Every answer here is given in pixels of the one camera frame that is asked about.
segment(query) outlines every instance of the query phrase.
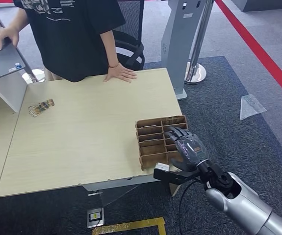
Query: robotic arm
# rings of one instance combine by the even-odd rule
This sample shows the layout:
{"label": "robotic arm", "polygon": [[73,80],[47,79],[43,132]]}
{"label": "robotic arm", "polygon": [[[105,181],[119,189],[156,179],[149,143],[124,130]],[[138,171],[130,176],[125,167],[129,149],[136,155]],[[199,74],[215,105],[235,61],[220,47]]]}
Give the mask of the robotic arm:
{"label": "robotic arm", "polygon": [[169,172],[157,164],[154,178],[181,185],[199,177],[209,203],[224,212],[249,235],[282,235],[282,218],[261,200],[258,195],[236,175],[224,172],[211,162],[205,146],[188,130],[171,127],[165,134],[174,141],[183,157],[182,162],[172,159],[182,170]]}

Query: black t-shirt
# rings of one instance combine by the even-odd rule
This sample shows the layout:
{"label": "black t-shirt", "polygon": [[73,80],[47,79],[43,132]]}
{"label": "black t-shirt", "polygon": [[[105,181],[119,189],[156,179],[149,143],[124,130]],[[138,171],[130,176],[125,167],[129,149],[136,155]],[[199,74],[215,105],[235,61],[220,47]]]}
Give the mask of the black t-shirt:
{"label": "black t-shirt", "polygon": [[107,74],[100,34],[125,24],[117,0],[14,0],[24,9],[47,69],[71,82]]}

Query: cardboard compartment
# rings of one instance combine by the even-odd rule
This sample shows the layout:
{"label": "cardboard compartment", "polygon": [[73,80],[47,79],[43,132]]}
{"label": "cardboard compartment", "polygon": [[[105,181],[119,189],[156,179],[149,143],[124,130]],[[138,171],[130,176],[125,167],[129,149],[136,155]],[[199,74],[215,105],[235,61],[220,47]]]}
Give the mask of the cardboard compartment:
{"label": "cardboard compartment", "polygon": [[139,142],[144,141],[155,141],[155,140],[162,140],[164,135],[162,134],[150,134],[150,135],[144,135],[144,136],[138,136]]}
{"label": "cardboard compartment", "polygon": [[156,163],[169,164],[166,153],[141,156],[141,167],[142,170],[155,167]]}
{"label": "cardboard compartment", "polygon": [[169,164],[172,158],[182,161],[177,147],[164,132],[169,127],[187,129],[185,116],[162,117],[138,121],[136,135],[140,150],[140,163],[142,170],[155,167],[156,163]]}
{"label": "cardboard compartment", "polygon": [[187,123],[185,116],[175,116],[175,117],[165,117],[162,118],[163,126],[166,125],[175,125],[179,123]]}
{"label": "cardboard compartment", "polygon": [[156,126],[156,127],[141,127],[140,129],[138,129],[138,135],[139,136],[156,134],[156,133],[162,133],[162,128],[161,126]]}
{"label": "cardboard compartment", "polygon": [[166,125],[166,126],[163,126],[163,130],[164,132],[166,132],[166,131],[170,131],[169,130],[169,127],[180,127],[181,129],[184,129],[184,130],[186,130],[188,128],[188,126],[187,125],[187,123],[180,123],[180,124],[175,124],[175,125]]}
{"label": "cardboard compartment", "polygon": [[163,144],[159,144],[159,145],[153,145],[153,146],[147,146],[147,147],[140,147],[140,151],[141,151],[141,156],[156,154],[156,153],[164,153],[165,146]]}
{"label": "cardboard compartment", "polygon": [[153,146],[153,145],[160,145],[164,144],[164,140],[154,140],[154,141],[144,141],[140,143],[140,147],[147,147],[147,146]]}
{"label": "cardboard compartment", "polygon": [[172,145],[172,144],[175,144],[173,141],[172,141],[171,139],[166,139],[165,140],[165,144],[165,145]]}
{"label": "cardboard compartment", "polygon": [[173,144],[173,145],[167,145],[166,146],[167,152],[172,152],[172,151],[178,151],[177,147]]}
{"label": "cardboard compartment", "polygon": [[177,161],[179,162],[183,162],[184,159],[182,158],[181,154],[178,152],[178,151],[174,151],[174,152],[168,152],[167,153],[168,160],[170,162],[172,158],[176,159]]}
{"label": "cardboard compartment", "polygon": [[138,121],[136,128],[162,126],[160,118]]}

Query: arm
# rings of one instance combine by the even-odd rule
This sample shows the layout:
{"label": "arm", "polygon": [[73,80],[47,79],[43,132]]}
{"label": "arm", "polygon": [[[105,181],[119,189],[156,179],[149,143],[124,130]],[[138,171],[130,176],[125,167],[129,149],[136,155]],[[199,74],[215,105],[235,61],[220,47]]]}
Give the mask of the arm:
{"label": "arm", "polygon": [[105,47],[106,53],[107,54],[108,64],[110,67],[114,67],[118,64],[118,58],[116,56],[116,44],[113,31],[108,31],[106,33],[101,34],[101,38]]}
{"label": "arm", "polygon": [[104,82],[116,77],[123,81],[131,82],[131,79],[136,79],[136,74],[132,70],[125,68],[118,61],[116,51],[116,43],[112,30],[101,34],[101,38],[105,47],[108,59],[108,75]]}
{"label": "arm", "polygon": [[2,40],[8,37],[15,47],[19,42],[19,32],[28,25],[27,15],[24,9],[19,9],[17,15],[7,28],[0,28],[0,50],[2,49]]}
{"label": "arm", "polygon": [[14,28],[17,32],[20,32],[28,24],[29,20],[27,19],[27,12],[24,9],[19,8],[17,15],[9,24],[8,28]]}

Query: table leg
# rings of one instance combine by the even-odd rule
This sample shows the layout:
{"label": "table leg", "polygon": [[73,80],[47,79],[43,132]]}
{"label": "table leg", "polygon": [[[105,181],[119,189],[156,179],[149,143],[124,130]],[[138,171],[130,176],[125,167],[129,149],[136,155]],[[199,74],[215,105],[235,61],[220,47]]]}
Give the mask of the table leg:
{"label": "table leg", "polygon": [[179,190],[179,188],[181,186],[181,185],[174,185],[174,184],[169,183],[169,188],[170,188],[170,192],[171,192],[172,197],[175,196],[177,194],[178,190]]}

